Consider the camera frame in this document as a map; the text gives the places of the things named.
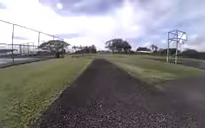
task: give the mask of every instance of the sky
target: sky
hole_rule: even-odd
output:
[[[0,0],[0,19],[100,50],[113,38],[127,40],[133,50],[166,48],[168,31],[179,29],[187,33],[182,49],[205,51],[205,0]],[[0,23],[0,43],[11,42],[11,31]],[[37,38],[15,27],[14,43],[36,44]],[[41,35],[41,42],[50,39]]]

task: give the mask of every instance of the fence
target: fence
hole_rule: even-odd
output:
[[[59,38],[0,20],[0,67],[51,58],[50,51],[38,49],[38,46],[43,42],[55,39]]]

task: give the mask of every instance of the white cloud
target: white cloud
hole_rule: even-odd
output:
[[[143,39],[133,42],[134,48],[153,43],[166,47],[166,33],[179,28],[189,35],[188,47],[205,50],[205,2],[199,0],[124,0],[122,6],[100,15],[59,15],[36,0],[0,0],[0,4],[6,7],[0,8],[0,19],[50,34],[76,34],[79,37],[66,39],[73,45],[95,44],[103,49],[104,42],[111,38],[140,37]],[[76,3],[75,8],[86,4],[88,0]],[[0,42],[10,42],[10,32],[11,26],[0,23]],[[15,35],[28,38],[17,43],[37,41],[37,33],[31,31],[15,28]],[[51,39],[41,37],[42,41]]]

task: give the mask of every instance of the paved path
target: paved path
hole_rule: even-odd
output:
[[[179,99],[95,60],[33,127],[205,128],[205,112]]]

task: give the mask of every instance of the green lawn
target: green lawn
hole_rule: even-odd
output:
[[[67,57],[1,69],[1,125],[22,128],[32,124],[91,61]]]
[[[102,55],[101,57],[150,84],[156,84],[165,80],[205,75],[205,70],[153,60],[154,58],[165,59],[160,56]]]
[[[142,55],[75,55],[0,69],[0,121],[4,127],[28,127],[91,63],[105,58],[148,83],[205,75],[205,70],[166,64]]]

